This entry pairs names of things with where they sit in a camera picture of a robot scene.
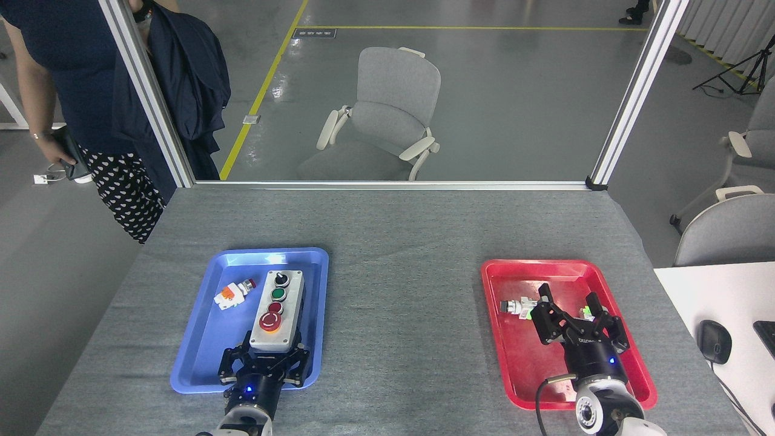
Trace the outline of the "person's hand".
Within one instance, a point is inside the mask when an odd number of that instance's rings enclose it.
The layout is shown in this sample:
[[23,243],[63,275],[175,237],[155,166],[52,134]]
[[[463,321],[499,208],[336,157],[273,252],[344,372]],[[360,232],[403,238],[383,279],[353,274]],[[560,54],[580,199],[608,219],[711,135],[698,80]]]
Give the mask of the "person's hand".
[[67,154],[63,147],[55,140],[39,140],[37,141],[39,149],[42,154],[50,161],[52,165],[60,165],[62,161],[66,162],[70,166],[75,166],[78,161],[72,156]]

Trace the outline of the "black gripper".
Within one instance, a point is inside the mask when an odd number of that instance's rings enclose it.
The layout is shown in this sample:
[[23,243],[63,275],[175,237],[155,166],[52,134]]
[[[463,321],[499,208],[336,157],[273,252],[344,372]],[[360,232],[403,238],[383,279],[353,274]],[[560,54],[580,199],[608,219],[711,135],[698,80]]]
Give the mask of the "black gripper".
[[595,292],[587,295],[586,302],[593,316],[589,332],[593,339],[566,335],[566,331],[578,331],[578,323],[554,303],[550,285],[539,287],[539,300],[532,309],[532,323],[540,341],[564,342],[564,355],[568,372],[576,375],[574,384],[587,383],[603,378],[618,379],[627,383],[627,375],[620,354],[630,348],[622,318],[609,314]]
[[221,385],[231,385],[224,392],[225,413],[234,411],[236,406],[257,406],[273,418],[288,371],[289,383],[301,389],[309,373],[312,353],[299,342],[289,354],[291,364],[284,354],[257,354],[254,357],[251,334],[247,331],[240,345],[227,348],[222,354],[219,381]]

